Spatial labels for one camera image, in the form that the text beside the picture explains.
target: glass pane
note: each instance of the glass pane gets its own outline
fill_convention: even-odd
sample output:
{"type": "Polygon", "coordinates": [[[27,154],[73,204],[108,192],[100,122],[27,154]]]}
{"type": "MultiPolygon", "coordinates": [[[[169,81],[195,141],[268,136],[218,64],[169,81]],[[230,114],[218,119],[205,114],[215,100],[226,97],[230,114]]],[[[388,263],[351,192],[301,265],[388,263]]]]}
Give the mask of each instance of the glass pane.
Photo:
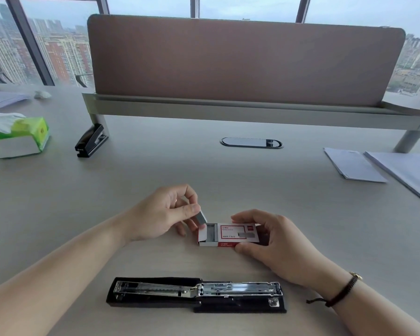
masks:
{"type": "MultiPolygon", "coordinates": [[[[29,26],[44,56],[55,85],[79,85],[75,75],[93,73],[87,19],[97,14],[95,1],[20,0],[29,26]]],[[[93,75],[82,77],[94,87],[93,75]]]]}
{"type": "Polygon", "coordinates": [[[305,22],[403,28],[406,41],[387,90],[420,97],[420,0],[311,0],[305,22]]]}
{"type": "Polygon", "coordinates": [[[190,0],[107,0],[111,14],[190,17],[190,0]]]}
{"type": "Polygon", "coordinates": [[[200,17],[295,22],[300,0],[200,0],[200,17]]]}
{"type": "Polygon", "coordinates": [[[15,84],[42,84],[5,0],[0,0],[0,78],[15,84]]]}

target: black braided bracelet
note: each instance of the black braided bracelet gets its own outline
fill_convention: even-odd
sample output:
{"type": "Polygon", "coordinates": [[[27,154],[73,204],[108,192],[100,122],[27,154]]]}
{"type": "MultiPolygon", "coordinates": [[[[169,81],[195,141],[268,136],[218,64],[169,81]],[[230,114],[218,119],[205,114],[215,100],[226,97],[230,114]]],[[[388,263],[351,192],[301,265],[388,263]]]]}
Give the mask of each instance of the black braided bracelet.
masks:
{"type": "Polygon", "coordinates": [[[356,274],[356,273],[352,273],[353,277],[352,279],[347,283],[347,285],[341,290],[341,292],[339,294],[337,294],[335,296],[335,298],[333,298],[332,300],[327,301],[324,298],[315,298],[312,300],[307,300],[306,303],[307,304],[311,304],[314,302],[325,302],[325,306],[330,308],[333,305],[339,303],[341,300],[343,300],[345,298],[345,296],[348,295],[348,293],[352,290],[353,286],[355,285],[355,283],[358,281],[358,279],[360,279],[361,277],[356,274]]]}

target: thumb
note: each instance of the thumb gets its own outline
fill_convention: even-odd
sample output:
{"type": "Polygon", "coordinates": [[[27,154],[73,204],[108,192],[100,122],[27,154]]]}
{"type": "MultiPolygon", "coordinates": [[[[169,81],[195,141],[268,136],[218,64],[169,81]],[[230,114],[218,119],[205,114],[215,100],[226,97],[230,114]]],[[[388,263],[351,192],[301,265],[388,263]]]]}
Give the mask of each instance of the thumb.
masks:
{"type": "Polygon", "coordinates": [[[258,245],[254,243],[239,243],[235,246],[235,251],[238,254],[245,254],[247,256],[251,256],[262,263],[266,260],[266,247],[263,245],[258,245]]]}
{"type": "Polygon", "coordinates": [[[201,207],[199,204],[188,204],[175,209],[168,210],[168,222],[173,225],[199,213],[201,207]]]}

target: red and white box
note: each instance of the red and white box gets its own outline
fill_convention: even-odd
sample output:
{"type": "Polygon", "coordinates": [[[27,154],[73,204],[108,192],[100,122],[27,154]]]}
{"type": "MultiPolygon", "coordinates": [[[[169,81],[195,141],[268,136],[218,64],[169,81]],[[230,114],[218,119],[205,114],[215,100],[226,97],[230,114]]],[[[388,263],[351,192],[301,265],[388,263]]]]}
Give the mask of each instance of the red and white box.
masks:
{"type": "Polygon", "coordinates": [[[241,242],[258,243],[259,239],[255,223],[220,223],[207,224],[199,230],[197,241],[199,246],[233,247],[241,242]]]}

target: black stapler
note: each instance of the black stapler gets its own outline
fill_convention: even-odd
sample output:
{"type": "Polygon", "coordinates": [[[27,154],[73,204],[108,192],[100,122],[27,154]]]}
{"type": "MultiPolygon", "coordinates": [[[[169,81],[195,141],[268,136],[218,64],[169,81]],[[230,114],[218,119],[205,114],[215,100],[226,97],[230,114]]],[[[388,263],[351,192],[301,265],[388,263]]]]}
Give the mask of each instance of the black stapler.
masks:
{"type": "Polygon", "coordinates": [[[104,127],[101,124],[93,124],[75,146],[78,157],[89,158],[109,137],[103,134],[104,127]]]}
{"type": "Polygon", "coordinates": [[[204,282],[200,278],[114,279],[106,299],[129,308],[192,308],[196,313],[285,313],[278,282],[204,282]]]}

